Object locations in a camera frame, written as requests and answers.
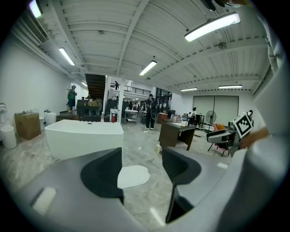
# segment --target box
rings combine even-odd
[[[27,112],[25,114],[14,114],[14,117],[19,137],[31,140],[41,134],[38,113]]]

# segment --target marble floor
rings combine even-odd
[[[141,123],[122,124],[122,127],[123,166],[142,165],[148,168],[150,173],[147,183],[124,189],[124,207],[149,230],[163,227],[172,183],[162,166],[161,155],[155,153],[161,124],[156,124],[155,130],[150,131],[145,131],[145,126]],[[214,146],[208,152],[211,144],[206,141],[205,132],[199,131],[198,134],[201,137],[194,136],[190,151],[204,155],[222,154]],[[187,145],[181,143],[177,147],[185,150]],[[13,150],[0,146],[0,175],[12,194],[55,162],[50,155],[45,133],[30,141],[19,138],[18,146]]]

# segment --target fluorescent light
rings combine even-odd
[[[66,51],[64,50],[64,48],[60,48],[59,51],[61,52],[61,54],[67,59],[67,61],[71,64],[71,65],[75,65],[74,62],[70,59],[70,57],[68,56],[68,54],[66,53]]]
[[[230,14],[218,17],[214,20],[211,20],[196,29],[188,32],[185,35],[185,39],[189,42],[207,34],[212,31],[218,30],[220,28],[232,25],[232,24],[237,24],[241,21],[239,15],[236,12],[232,12]]]
[[[29,3],[29,7],[33,13],[33,15],[35,16],[35,18],[38,18],[41,16],[41,9],[40,7],[37,5],[37,2],[36,0],[32,0],[30,3]]]
[[[185,91],[192,91],[192,90],[198,90],[197,88],[191,88],[191,89],[181,89],[181,92],[185,92]]]
[[[145,73],[147,73],[151,68],[153,68],[157,64],[156,61],[152,60],[150,64],[144,70],[140,73],[140,76],[143,76]]]
[[[242,88],[242,85],[223,85],[219,86],[219,89],[237,89],[237,88]]]

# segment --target freestanding bathtub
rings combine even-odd
[[[51,155],[64,160],[123,147],[123,129],[115,122],[61,120],[45,128]]]

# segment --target railing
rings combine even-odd
[[[111,88],[116,88],[116,84],[111,83]],[[135,88],[135,87],[127,86],[127,85],[124,86],[124,91],[138,93],[138,94],[142,94],[142,95],[146,95],[146,96],[149,96],[151,94],[151,91],[149,91],[149,90],[139,89],[139,88]]]

